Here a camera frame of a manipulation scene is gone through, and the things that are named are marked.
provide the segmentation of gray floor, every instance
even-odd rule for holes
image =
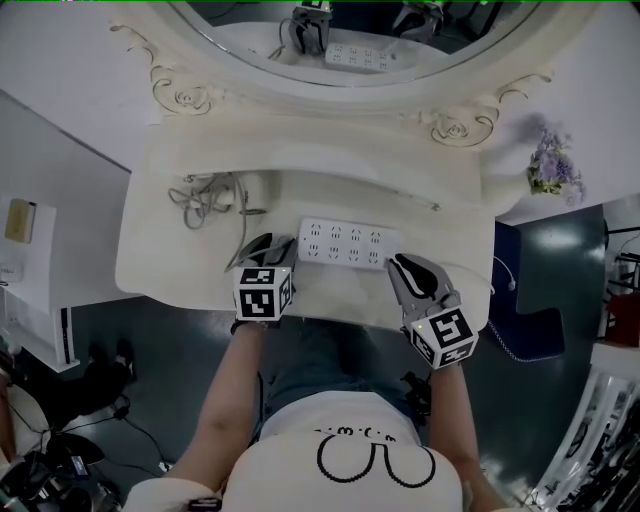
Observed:
[[[600,207],[520,226],[523,233],[521,312],[558,307],[563,314],[566,355],[521,364],[482,339],[465,363],[483,465],[503,488],[523,496],[537,483],[573,416],[586,381],[603,291],[603,221]],[[129,418],[148,430],[164,456],[175,460],[188,443],[200,404],[229,341],[230,313],[181,310],[148,298],[73,310],[76,349],[83,354],[99,339],[113,353],[119,337],[136,351],[137,381],[127,390]],[[299,319],[287,318],[270,332],[262,373],[268,381]],[[372,330],[389,374],[429,368],[400,333]],[[82,369],[73,370],[76,375]],[[76,424],[107,417],[100,412]],[[109,421],[75,431],[105,451],[110,461],[159,473],[152,442],[124,422]],[[149,475],[105,461],[99,471],[123,493]]]

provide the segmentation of power strip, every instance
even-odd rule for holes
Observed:
[[[307,218],[300,226],[298,259],[384,270],[386,260],[403,244],[404,235],[395,229]]]
[[[324,62],[329,69],[354,73],[388,73],[401,68],[395,53],[337,43],[329,44]]]

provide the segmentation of mirror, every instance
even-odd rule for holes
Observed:
[[[334,86],[365,85],[354,82],[358,75],[388,75],[383,83],[391,84],[441,71],[482,51],[498,27],[515,28],[536,7],[521,2],[188,4],[174,9],[218,48],[276,75]],[[247,50],[253,58],[247,59]],[[404,73],[391,77],[398,72]]]

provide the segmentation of white wall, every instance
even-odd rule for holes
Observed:
[[[114,161],[136,170],[158,123],[149,56],[110,32],[115,5],[10,4],[0,9],[0,89]]]
[[[0,9],[0,89],[98,151],[135,171],[149,124],[148,56],[114,37],[113,4],[4,4]],[[640,191],[640,16],[628,3],[603,3],[551,63],[555,78],[529,101],[512,102],[482,155],[487,173],[524,169],[532,145],[518,122],[541,113],[562,122],[589,195],[584,206]],[[568,211],[556,197],[522,201],[504,220],[519,223]]]
[[[630,3],[603,3],[550,63],[555,76],[530,100],[511,102],[481,156],[486,173],[523,170],[535,144],[520,143],[523,119],[539,113],[574,139],[570,155],[588,187],[583,206],[640,192],[640,15]],[[526,222],[569,211],[557,197],[533,196],[504,216]]]
[[[44,243],[34,229],[34,239],[26,247],[30,250],[42,244],[50,250],[48,269],[31,267],[40,275],[30,290],[23,290],[30,295],[29,302],[46,311],[47,306],[129,297],[115,284],[129,174],[3,95],[0,131],[0,196],[3,200],[15,197],[55,209],[52,240]],[[44,208],[40,212],[36,209],[36,219],[42,211]],[[0,229],[2,236],[4,222]],[[5,242],[0,239],[0,252],[7,249]],[[37,256],[46,259],[47,255]]]

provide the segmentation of power cord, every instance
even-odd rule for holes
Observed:
[[[507,285],[507,288],[509,289],[510,292],[512,292],[513,290],[516,289],[516,280],[513,277],[513,274],[511,273],[511,269],[507,266],[507,264],[504,261],[502,261],[497,256],[494,256],[493,259],[496,260],[498,263],[500,263],[504,267],[504,269],[507,271],[507,273],[509,274],[509,277],[511,278],[511,281],[509,281],[509,284]]]
[[[191,187],[187,193],[174,187],[171,187],[167,191],[169,199],[182,209],[184,225],[187,226],[187,228],[193,230],[200,229],[204,226],[205,219],[212,211],[224,213],[231,208],[231,205],[217,204],[220,196],[224,192],[229,191],[229,187],[224,184],[214,186],[222,176],[221,174],[214,174],[204,186]],[[193,177],[187,176],[186,180],[193,181]],[[194,216],[197,220],[195,223],[192,223],[190,219]]]
[[[502,261],[500,258],[498,258],[497,256],[494,256],[493,258],[495,260],[497,260],[500,264],[502,264],[502,266],[509,273],[509,277],[511,278],[511,280],[509,281],[509,284],[507,285],[507,288],[509,289],[510,292],[514,291],[516,289],[516,280],[514,279],[513,274],[511,273],[511,270],[509,269],[507,264],[504,261]],[[480,272],[477,272],[477,271],[473,270],[472,268],[465,267],[464,265],[458,265],[457,263],[450,263],[450,262],[443,262],[443,261],[436,261],[435,263],[437,263],[438,265],[441,265],[443,267],[460,268],[462,270],[466,270],[470,274],[475,275],[481,281],[486,283],[487,286],[489,286],[489,289],[491,290],[491,295],[495,295],[496,290],[493,287],[493,284],[491,284],[491,281],[489,281],[486,277],[484,277],[482,274],[480,274]]]
[[[263,210],[252,210],[249,212],[247,211],[245,204],[244,186],[242,185],[242,181],[240,180],[240,178],[238,178],[237,173],[215,174],[209,179],[209,181],[207,181],[204,186],[191,187],[187,192],[174,187],[171,187],[167,191],[169,199],[171,199],[174,204],[178,205],[183,210],[185,226],[192,230],[200,229],[202,226],[204,226],[205,219],[212,211],[221,213],[226,213],[227,211],[229,211],[229,209],[231,208],[231,204],[221,205],[218,203],[218,200],[220,199],[222,194],[224,194],[225,192],[230,192],[230,189],[226,184],[220,183],[216,185],[216,182],[220,181],[220,178],[222,177],[233,178],[234,187],[236,189],[235,199],[240,198],[240,214],[242,215],[242,232],[240,234],[240,241],[233,253],[233,256],[231,256],[229,263],[227,263],[224,268],[225,272],[229,272],[229,270],[237,267],[245,260],[251,259],[254,256],[258,256],[260,254],[265,254],[267,252],[277,251],[278,249],[282,249],[286,244],[278,244],[274,247],[262,249],[251,254],[247,254],[240,259],[237,259],[240,251],[242,251],[242,248],[244,247],[244,242],[247,237],[247,215],[257,215],[265,213]],[[185,178],[185,181],[191,183],[195,178],[197,177],[189,175]],[[194,215],[196,216],[198,221],[197,223],[192,224],[189,219]]]

